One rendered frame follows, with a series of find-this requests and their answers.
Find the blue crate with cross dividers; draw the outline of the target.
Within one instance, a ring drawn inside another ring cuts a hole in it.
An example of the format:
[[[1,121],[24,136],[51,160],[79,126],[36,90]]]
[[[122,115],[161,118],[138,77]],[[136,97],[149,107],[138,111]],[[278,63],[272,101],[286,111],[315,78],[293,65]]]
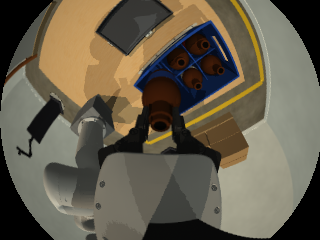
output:
[[[195,29],[195,30],[192,30],[192,29]],[[237,66],[236,66],[235,61],[233,59],[233,56],[232,56],[225,40],[223,39],[222,35],[218,31],[218,29],[216,28],[214,23],[210,20],[210,21],[207,21],[207,22],[203,23],[202,25],[200,24],[197,27],[194,27],[192,29],[189,30],[188,32],[186,32],[184,35],[182,35],[176,41],[174,41],[172,43],[172,47],[169,46],[169,48],[165,49],[164,50],[165,52],[163,52],[164,54],[161,53],[159,56],[157,56],[158,58],[156,58],[156,59],[158,59],[158,60],[154,59],[154,61],[152,61],[150,63],[150,65],[147,66],[149,68],[144,70],[144,71],[146,71],[146,70],[147,71],[144,72],[144,74],[142,73],[141,74],[142,76],[140,75],[141,77],[139,77],[138,80],[133,85],[140,92],[143,92],[143,89],[146,85],[146,82],[147,82],[150,74],[153,71],[155,71],[157,69],[166,69],[166,68],[169,71],[173,70],[171,72],[173,74],[175,74],[177,82],[179,81],[181,83],[180,84],[178,82],[180,93],[181,93],[181,104],[179,107],[179,114],[180,115],[183,114],[184,112],[188,111],[192,107],[196,106],[197,104],[199,104],[200,102],[202,102],[206,98],[210,97],[211,95],[213,95],[214,93],[216,93],[217,91],[219,91],[220,89],[222,89],[223,87],[225,87],[226,85],[228,85],[229,83],[231,83],[232,81],[237,79],[238,77],[240,77]],[[187,38],[192,36],[194,33],[202,34],[208,39],[208,41],[210,43],[210,48],[207,50],[207,52],[205,54],[202,54],[202,55],[191,54],[181,44],[183,41],[185,41]],[[216,41],[214,40],[214,38],[212,36],[215,36],[215,38],[219,42],[228,61],[226,61],[219,46],[217,45]],[[165,57],[176,47],[184,49],[188,53],[189,58],[190,58],[188,65],[184,69],[181,69],[181,70],[175,70],[175,69],[168,67],[169,65],[168,65],[167,59]],[[212,75],[206,74],[204,71],[201,70],[201,68],[199,67],[199,65],[196,62],[207,54],[212,54],[220,59],[220,61],[222,63],[222,67],[225,69],[225,72],[223,73],[223,75],[216,74],[216,75],[212,76]],[[200,90],[196,90],[195,88],[193,88],[193,89],[188,88],[184,84],[184,82],[180,76],[180,74],[182,72],[184,72],[186,69],[188,69],[192,65],[196,69],[198,69],[202,73],[202,76],[203,76],[202,89],[200,89]]]

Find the brown glass bottle with blue label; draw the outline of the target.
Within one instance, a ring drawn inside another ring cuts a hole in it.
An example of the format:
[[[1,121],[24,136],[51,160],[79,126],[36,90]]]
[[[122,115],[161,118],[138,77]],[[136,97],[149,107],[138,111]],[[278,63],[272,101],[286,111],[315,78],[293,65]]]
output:
[[[180,107],[181,93],[174,74],[166,69],[153,71],[142,92],[142,105],[149,107],[149,124],[165,132],[173,122],[172,108]]]

